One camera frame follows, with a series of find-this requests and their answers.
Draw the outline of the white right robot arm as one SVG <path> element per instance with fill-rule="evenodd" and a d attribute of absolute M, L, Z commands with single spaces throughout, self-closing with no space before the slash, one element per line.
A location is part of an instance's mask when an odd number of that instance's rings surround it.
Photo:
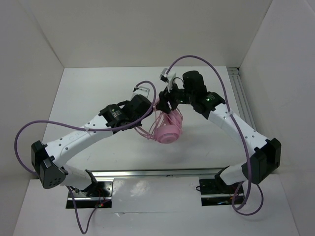
<path fill-rule="evenodd" d="M 280 141 L 276 138 L 269 140 L 237 116 L 228 108 L 227 101 L 216 92 L 207 90 L 203 76 L 198 71 L 183 74 L 183 88 L 175 83 L 175 74 L 162 72 L 160 79 L 167 86 L 159 93 L 158 110 L 169 114 L 180 104 L 192 105 L 197 113 L 217 125 L 245 149 L 248 155 L 246 163 L 228 166 L 217 173 L 217 191 L 225 193 L 233 184 L 246 180 L 260 184 L 279 167 L 282 148 Z"/>

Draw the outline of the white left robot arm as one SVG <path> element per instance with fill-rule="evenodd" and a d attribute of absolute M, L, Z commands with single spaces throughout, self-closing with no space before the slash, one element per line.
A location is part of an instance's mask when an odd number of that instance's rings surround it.
<path fill-rule="evenodd" d="M 140 125 L 139 119 L 151 112 L 151 102 L 143 95 L 135 95 L 130 101 L 106 106 L 80 130 L 47 144 L 33 143 L 31 162 L 43 188 L 65 185 L 86 196 L 95 194 L 99 185 L 92 172 L 71 167 L 67 162 L 94 143 Z"/>

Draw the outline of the pink headphones with cable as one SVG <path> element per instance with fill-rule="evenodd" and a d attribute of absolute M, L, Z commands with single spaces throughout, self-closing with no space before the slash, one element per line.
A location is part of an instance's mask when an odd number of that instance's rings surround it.
<path fill-rule="evenodd" d="M 160 111 L 158 113 L 157 104 L 159 99 L 155 101 L 153 112 L 155 120 L 152 123 L 149 131 L 139 127 L 134 130 L 147 140 L 153 140 L 161 144 L 170 144 L 179 139 L 183 133 L 183 115 L 181 111 L 176 108 L 170 114 Z"/>

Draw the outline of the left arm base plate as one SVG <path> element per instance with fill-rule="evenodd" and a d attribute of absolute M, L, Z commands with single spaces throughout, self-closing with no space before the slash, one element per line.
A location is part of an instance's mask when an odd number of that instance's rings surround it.
<path fill-rule="evenodd" d="M 71 187 L 71 194 L 68 193 L 66 208 L 74 209 L 72 196 L 78 209 L 94 209 L 98 208 L 111 208 L 112 195 L 113 195 L 113 178 L 100 178 L 97 179 L 96 189 L 92 192 L 82 192 L 78 189 Z"/>

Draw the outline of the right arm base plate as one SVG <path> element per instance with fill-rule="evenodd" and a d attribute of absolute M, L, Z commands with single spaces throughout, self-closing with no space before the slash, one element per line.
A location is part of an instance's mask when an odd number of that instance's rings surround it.
<path fill-rule="evenodd" d="M 232 204 L 232 198 L 239 183 L 219 186 L 215 179 L 200 179 L 195 188 L 201 194 L 201 205 L 226 206 Z"/>

